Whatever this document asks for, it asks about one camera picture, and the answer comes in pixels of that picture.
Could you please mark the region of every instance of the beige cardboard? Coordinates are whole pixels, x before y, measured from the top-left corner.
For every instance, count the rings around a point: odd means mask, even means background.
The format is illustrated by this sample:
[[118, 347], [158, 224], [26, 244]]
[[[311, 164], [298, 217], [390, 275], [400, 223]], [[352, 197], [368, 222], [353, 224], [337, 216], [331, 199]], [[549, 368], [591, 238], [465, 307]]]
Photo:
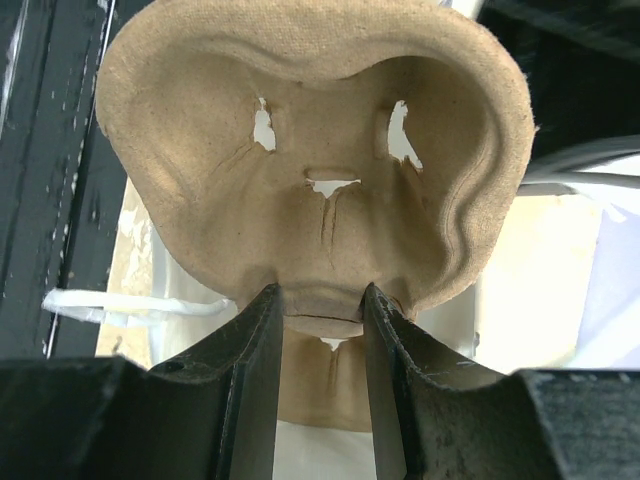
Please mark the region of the beige cardboard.
[[[281, 417], [356, 430], [366, 423], [359, 340], [341, 346], [336, 376], [336, 355], [305, 335], [360, 335], [372, 281], [410, 318], [472, 283], [534, 132], [525, 79], [496, 39], [419, 0], [157, 0], [113, 42], [96, 98], [178, 263], [239, 308], [282, 285], [287, 326], [300, 333], [285, 342], [283, 372], [308, 351], [302, 364], [322, 374], [291, 394], [285, 375]], [[252, 137], [260, 99], [273, 151]], [[398, 101], [423, 169], [388, 153]], [[356, 179], [328, 199], [313, 190]], [[332, 393], [337, 383], [351, 393]], [[296, 400], [310, 391], [316, 402]]]

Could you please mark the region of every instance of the black surface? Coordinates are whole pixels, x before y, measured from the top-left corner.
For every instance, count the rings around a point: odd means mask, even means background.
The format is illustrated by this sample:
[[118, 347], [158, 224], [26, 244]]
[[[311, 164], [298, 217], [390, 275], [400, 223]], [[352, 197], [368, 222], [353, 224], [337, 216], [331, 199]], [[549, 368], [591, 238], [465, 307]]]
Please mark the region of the black surface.
[[[63, 319], [58, 329], [40, 304], [56, 286], [104, 290], [111, 264], [126, 176], [93, 117], [113, 13], [110, 1], [106, 9], [99, 3], [0, 5], [0, 51], [21, 32], [12, 82], [7, 59], [0, 64], [8, 91], [0, 136], [0, 358], [95, 351], [96, 326]], [[110, 37], [146, 3], [120, 0]]]
[[271, 480], [282, 299], [150, 373], [122, 358], [0, 363], [0, 472], [9, 479]]
[[410, 323], [374, 286], [364, 303], [379, 480], [640, 478], [640, 373], [501, 378]]
[[640, 2], [487, 0], [478, 21], [527, 77], [539, 127], [532, 162], [640, 134]]

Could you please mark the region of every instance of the white plastic strip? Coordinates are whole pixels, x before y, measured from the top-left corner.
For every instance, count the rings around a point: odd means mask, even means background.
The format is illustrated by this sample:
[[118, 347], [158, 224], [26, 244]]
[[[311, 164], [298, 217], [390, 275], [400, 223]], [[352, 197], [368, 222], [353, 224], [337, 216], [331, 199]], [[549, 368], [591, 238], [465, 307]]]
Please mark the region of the white plastic strip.
[[117, 327], [149, 327], [166, 321], [169, 314], [208, 317], [218, 315], [231, 305], [222, 299], [210, 304], [192, 303], [176, 298], [137, 297], [89, 290], [51, 290], [42, 308], [82, 322]]

